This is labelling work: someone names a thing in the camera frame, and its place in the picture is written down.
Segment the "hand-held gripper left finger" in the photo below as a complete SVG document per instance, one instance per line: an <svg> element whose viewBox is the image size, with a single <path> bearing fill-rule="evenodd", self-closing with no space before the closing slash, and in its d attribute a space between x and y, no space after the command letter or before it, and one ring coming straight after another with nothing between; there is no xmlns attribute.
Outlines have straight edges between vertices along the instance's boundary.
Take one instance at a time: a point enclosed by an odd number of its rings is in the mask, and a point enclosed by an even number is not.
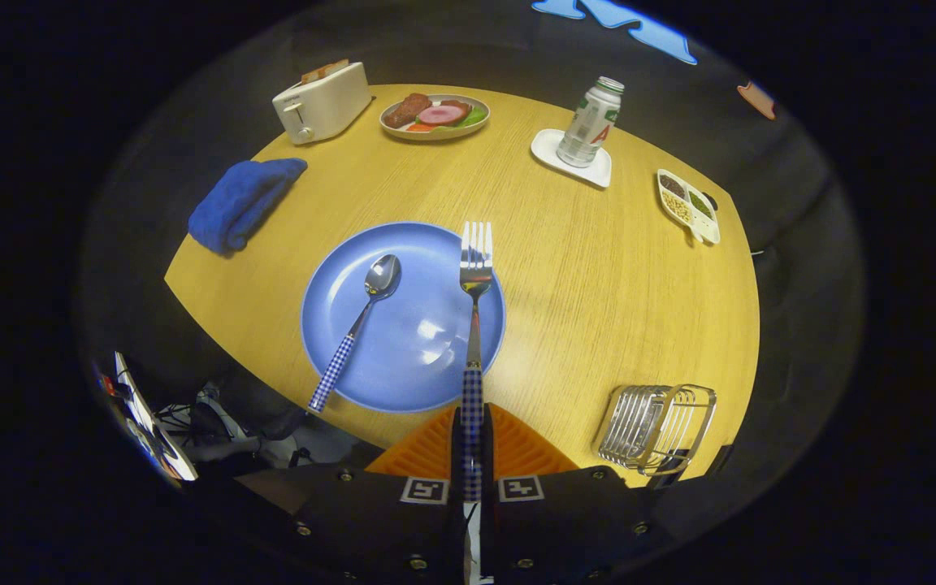
<svg viewBox="0 0 936 585"><path fill-rule="evenodd" d="M442 409L364 469L291 470L296 559L330 583L467 584L459 414Z"/></svg>

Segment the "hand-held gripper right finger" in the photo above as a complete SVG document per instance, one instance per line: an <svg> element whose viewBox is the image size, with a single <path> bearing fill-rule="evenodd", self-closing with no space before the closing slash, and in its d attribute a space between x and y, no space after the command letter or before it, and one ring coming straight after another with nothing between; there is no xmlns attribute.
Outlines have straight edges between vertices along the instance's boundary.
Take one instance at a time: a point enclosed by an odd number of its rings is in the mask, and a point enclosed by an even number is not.
<svg viewBox="0 0 936 585"><path fill-rule="evenodd" d="M573 467L550 442L487 405L480 570L496 584L610 584L664 544L657 490L609 466Z"/></svg>

